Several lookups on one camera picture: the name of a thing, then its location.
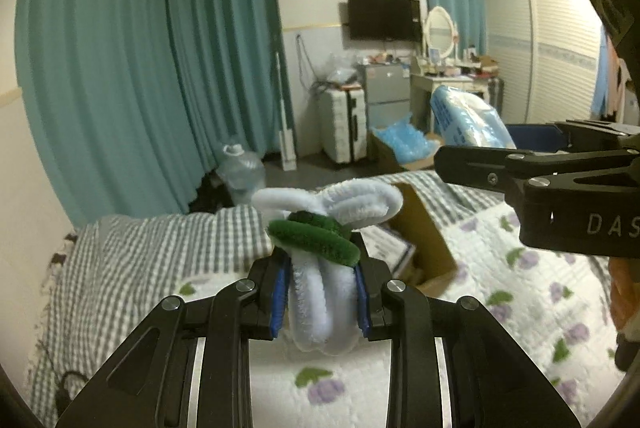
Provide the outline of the small blue tissue packet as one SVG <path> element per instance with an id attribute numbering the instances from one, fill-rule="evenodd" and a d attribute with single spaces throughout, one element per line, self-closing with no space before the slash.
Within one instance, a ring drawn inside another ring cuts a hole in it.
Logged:
<path id="1" fill-rule="evenodd" d="M 447 145 L 515 148 L 497 111 L 471 92 L 439 86 L 432 93 L 431 109 L 439 135 Z"/>

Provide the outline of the floral tissue paper pack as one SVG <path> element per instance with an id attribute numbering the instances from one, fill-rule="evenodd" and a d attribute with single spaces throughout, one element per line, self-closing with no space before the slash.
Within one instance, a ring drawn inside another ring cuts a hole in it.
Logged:
<path id="1" fill-rule="evenodd" d="M 416 252 L 416 246 L 382 226 L 367 226 L 359 233 L 368 255 L 384 261 L 393 277 L 399 278 Z"/>

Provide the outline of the white and green fuzzy bundle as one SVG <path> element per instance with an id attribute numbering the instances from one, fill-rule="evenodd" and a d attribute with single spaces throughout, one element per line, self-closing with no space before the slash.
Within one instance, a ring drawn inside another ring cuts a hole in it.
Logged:
<path id="1" fill-rule="evenodd" d="M 379 180 L 352 179 L 318 191 L 263 188 L 250 203 L 273 246 L 291 259 L 288 324 L 296 347 L 327 356 L 352 350 L 361 259 L 352 232 L 394 218 L 401 192 Z"/>

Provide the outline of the hanging clothes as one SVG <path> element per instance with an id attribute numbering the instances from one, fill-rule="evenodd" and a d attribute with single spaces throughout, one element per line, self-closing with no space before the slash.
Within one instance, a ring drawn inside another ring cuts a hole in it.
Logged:
<path id="1" fill-rule="evenodd" d="M 602 27 L 591 116 L 622 124 L 625 121 L 630 84 L 631 76 L 626 62 L 618 56 L 612 39 Z"/>

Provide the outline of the white dressing table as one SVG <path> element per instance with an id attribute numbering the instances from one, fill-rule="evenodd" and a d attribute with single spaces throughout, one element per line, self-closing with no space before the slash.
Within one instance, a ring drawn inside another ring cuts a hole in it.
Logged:
<path id="1" fill-rule="evenodd" d="M 433 132 L 435 119 L 431 108 L 433 92 L 440 86 L 454 87 L 479 96 L 502 114 L 502 89 L 504 82 L 497 76 L 469 74 L 460 76 L 439 75 L 437 67 L 426 58 L 415 56 L 410 63 L 412 124 L 424 132 Z"/>

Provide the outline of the white sliding wardrobe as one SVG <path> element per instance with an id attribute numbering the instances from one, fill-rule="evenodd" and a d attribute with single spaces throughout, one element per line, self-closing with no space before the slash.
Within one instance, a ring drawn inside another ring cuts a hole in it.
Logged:
<path id="1" fill-rule="evenodd" d="M 589 0 L 485 0 L 487 52 L 503 81 L 509 125 L 587 119 L 601 21 Z"/>

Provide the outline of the brown cardboard box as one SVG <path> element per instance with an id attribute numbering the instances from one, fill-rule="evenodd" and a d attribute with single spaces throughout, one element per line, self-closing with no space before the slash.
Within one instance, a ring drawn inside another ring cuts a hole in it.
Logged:
<path id="1" fill-rule="evenodd" d="M 394 183 L 394 187 L 401 192 L 404 203 L 396 216 L 378 226 L 416 246 L 398 280 L 416 287 L 427 297 L 442 297 L 454 281 L 458 265 L 414 187 L 408 183 Z"/>

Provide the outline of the grey checkered bedsheet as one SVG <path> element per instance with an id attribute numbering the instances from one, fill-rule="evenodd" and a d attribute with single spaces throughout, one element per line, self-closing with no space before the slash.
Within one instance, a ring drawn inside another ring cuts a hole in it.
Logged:
<path id="1" fill-rule="evenodd" d="M 216 214 L 115 214 L 80 229 L 58 254 L 30 363 L 27 402 L 46 426 L 58 419 L 55 391 L 80 391 L 164 297 L 200 299 L 244 278 L 271 244 L 251 206 Z M 288 333 L 250 344 L 258 427 L 382 427 L 390 345 L 360 341 L 331 358 L 301 352 Z"/>

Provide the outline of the grey mini fridge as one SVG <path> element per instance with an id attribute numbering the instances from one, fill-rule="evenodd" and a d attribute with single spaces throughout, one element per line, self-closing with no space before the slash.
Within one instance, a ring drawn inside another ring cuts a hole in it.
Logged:
<path id="1" fill-rule="evenodd" d="M 358 75 L 370 128 L 386 128 L 410 114 L 410 77 L 401 64 L 359 65 Z"/>

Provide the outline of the white oval vanity mirror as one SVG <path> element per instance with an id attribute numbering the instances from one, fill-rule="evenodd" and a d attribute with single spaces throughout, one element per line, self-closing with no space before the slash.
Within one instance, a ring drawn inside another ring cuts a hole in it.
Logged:
<path id="1" fill-rule="evenodd" d="M 423 24 L 423 37 L 428 56 L 431 56 L 433 51 L 437 51 L 438 57 L 443 60 L 449 58 L 454 52 L 458 38 L 456 25 L 442 6 L 434 6 L 428 12 Z"/>

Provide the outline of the white suitcase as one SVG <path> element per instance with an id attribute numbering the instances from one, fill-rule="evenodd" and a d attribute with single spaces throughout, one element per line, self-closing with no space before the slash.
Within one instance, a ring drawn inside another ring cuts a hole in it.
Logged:
<path id="1" fill-rule="evenodd" d="M 337 164 L 367 156 L 367 105 L 363 88 L 326 89 L 318 96 L 322 150 Z"/>

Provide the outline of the clear water jug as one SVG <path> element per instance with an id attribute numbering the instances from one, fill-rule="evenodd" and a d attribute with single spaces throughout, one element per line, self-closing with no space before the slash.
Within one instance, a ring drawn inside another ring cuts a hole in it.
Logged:
<path id="1" fill-rule="evenodd" d="M 266 187 L 266 170 L 259 156 L 241 144 L 226 144 L 216 174 L 224 182 L 232 203 L 249 204 L 252 196 Z"/>

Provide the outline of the white flat mop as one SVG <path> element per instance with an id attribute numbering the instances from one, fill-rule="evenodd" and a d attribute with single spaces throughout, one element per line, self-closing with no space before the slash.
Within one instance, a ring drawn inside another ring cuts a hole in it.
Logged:
<path id="1" fill-rule="evenodd" d="M 286 79 L 286 66 L 284 64 L 284 52 L 282 46 L 282 36 L 276 32 L 274 40 L 274 62 L 276 63 L 276 73 L 278 81 L 279 106 L 280 106 L 280 131 L 279 141 L 281 148 L 282 170 L 285 172 L 297 169 L 297 155 L 295 149 L 294 130 L 291 119 L 288 117 L 288 80 Z"/>

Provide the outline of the teal curtain left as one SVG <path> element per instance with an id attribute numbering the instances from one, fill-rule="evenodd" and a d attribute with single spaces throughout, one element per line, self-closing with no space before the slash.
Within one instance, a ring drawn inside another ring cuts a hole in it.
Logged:
<path id="1" fill-rule="evenodd" d="M 70 222 L 186 211 L 230 139 L 279 151 L 276 32 L 278 0 L 17 0 L 17 79 Z"/>

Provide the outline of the black wall television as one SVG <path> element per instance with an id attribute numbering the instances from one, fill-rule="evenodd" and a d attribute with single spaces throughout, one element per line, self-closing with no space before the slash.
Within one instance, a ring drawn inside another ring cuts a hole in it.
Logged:
<path id="1" fill-rule="evenodd" d="M 347 16 L 351 40 L 422 39 L 418 0 L 347 0 Z"/>

